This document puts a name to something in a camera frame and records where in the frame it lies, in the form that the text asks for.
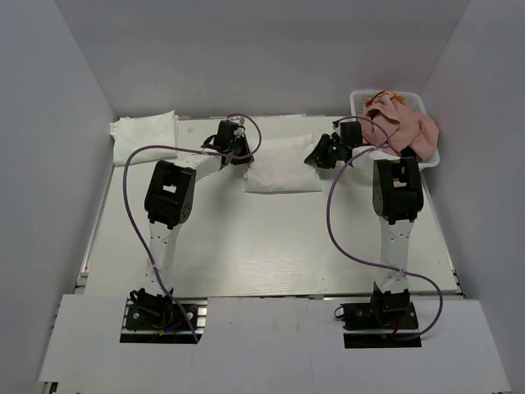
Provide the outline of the blue t-shirt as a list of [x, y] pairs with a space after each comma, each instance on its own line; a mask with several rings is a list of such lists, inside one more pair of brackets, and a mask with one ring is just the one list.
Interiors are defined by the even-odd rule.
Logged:
[[416, 154], [416, 152], [410, 148], [410, 147], [406, 147], [405, 149], [403, 149], [401, 152], [400, 152], [400, 155], [403, 157], [403, 158], [416, 158], [418, 155]]

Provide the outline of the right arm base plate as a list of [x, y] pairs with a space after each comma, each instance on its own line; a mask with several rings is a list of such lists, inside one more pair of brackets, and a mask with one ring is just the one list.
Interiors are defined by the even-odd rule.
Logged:
[[334, 318], [343, 324], [345, 349], [421, 348], [419, 323], [415, 307], [381, 323], [367, 303], [344, 303], [334, 310]]

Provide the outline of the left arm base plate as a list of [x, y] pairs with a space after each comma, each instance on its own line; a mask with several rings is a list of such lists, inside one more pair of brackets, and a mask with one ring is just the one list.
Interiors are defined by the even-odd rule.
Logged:
[[204, 301], [196, 301], [183, 303], [182, 306], [186, 317], [176, 305], [163, 317], [157, 317], [127, 300], [120, 343], [195, 345], [197, 342], [186, 319], [191, 322], [197, 338], [200, 339], [206, 323], [207, 305]]

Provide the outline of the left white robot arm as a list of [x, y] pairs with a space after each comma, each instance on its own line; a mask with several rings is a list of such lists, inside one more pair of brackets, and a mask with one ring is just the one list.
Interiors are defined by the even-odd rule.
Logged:
[[241, 115], [229, 116], [200, 150], [187, 149], [186, 157], [155, 164], [144, 200], [149, 237], [142, 243], [148, 262], [142, 285], [130, 298], [156, 328], [169, 325], [180, 310], [173, 297], [174, 254], [182, 225], [192, 212], [196, 183], [230, 164], [253, 161], [244, 120]]

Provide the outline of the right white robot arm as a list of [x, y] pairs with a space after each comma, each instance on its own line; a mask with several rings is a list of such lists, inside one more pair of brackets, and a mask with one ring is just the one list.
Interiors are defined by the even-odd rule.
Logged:
[[[306, 164], [331, 169], [336, 164], [359, 158], [359, 148], [367, 148], [357, 117], [332, 122], [332, 134], [323, 134], [317, 146], [304, 159]], [[414, 153], [393, 159], [372, 161], [372, 206], [381, 228], [380, 269], [367, 303], [344, 304], [337, 318], [349, 330], [389, 328], [397, 330], [410, 314], [407, 279], [409, 238], [423, 207], [423, 192], [418, 160]]]

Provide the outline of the white red-print t-shirt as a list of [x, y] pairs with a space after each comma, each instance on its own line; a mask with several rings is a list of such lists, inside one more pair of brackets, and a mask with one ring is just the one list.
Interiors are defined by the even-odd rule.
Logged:
[[315, 148], [312, 133], [263, 140], [244, 174], [244, 191], [252, 194], [320, 192], [315, 167], [304, 159]]

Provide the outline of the pink t-shirt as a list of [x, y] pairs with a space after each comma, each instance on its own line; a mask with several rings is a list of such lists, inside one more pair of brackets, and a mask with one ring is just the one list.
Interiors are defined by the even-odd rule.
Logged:
[[401, 156], [412, 148], [421, 162], [431, 160], [437, 150], [439, 128], [428, 115], [413, 112], [404, 99], [391, 90], [383, 90], [363, 107], [363, 142], [382, 147], [386, 153]]

